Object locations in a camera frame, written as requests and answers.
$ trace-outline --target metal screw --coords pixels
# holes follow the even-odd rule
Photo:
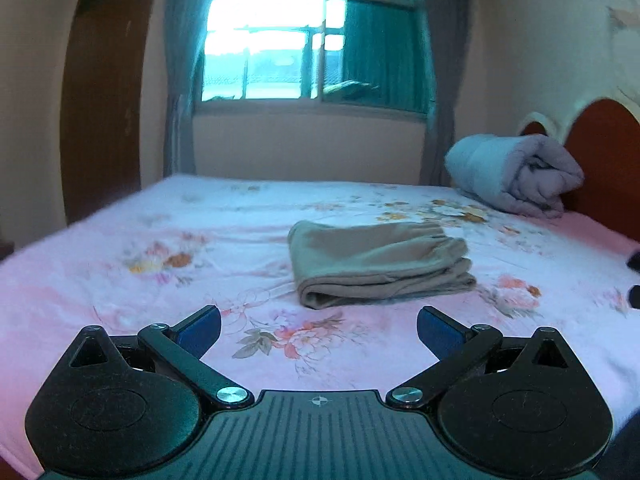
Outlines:
[[[404,386],[393,390],[391,396],[403,404],[414,404],[422,398],[422,391],[411,386]]]
[[[239,386],[220,388],[216,393],[216,397],[225,404],[237,404],[245,400],[248,396],[249,392]]]

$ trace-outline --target rolled blanket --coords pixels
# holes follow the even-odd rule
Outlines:
[[[544,135],[459,140],[445,166],[465,193],[505,211],[536,218],[562,216],[560,195],[584,181],[584,173],[556,140]]]
[[[298,297],[315,309],[465,292],[476,284],[466,252],[463,239],[433,222],[336,228],[302,221],[289,231]]]

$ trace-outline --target pink bed sheet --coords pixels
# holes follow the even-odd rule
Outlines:
[[[455,296],[313,311],[299,305],[287,232],[307,219],[337,226],[436,219],[463,237],[478,278]],[[134,334],[205,304],[223,317],[203,361],[262,389],[378,389],[384,396],[433,364],[415,333],[432,304],[505,335],[558,328],[613,412],[640,406],[638,244],[578,214],[529,221],[455,190],[175,176],[22,250],[0,266],[0,454],[28,479],[42,470],[24,434],[31,399],[85,325]]]

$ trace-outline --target gray ribbed plate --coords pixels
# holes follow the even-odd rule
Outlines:
[[[64,477],[47,474],[47,480]],[[453,456],[420,413],[375,391],[263,392],[221,412],[185,452],[136,480],[489,480]],[[593,479],[587,474],[577,479]]]

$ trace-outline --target brown door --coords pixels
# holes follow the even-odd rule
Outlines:
[[[140,189],[140,90],[152,3],[78,0],[60,112],[68,223]]]

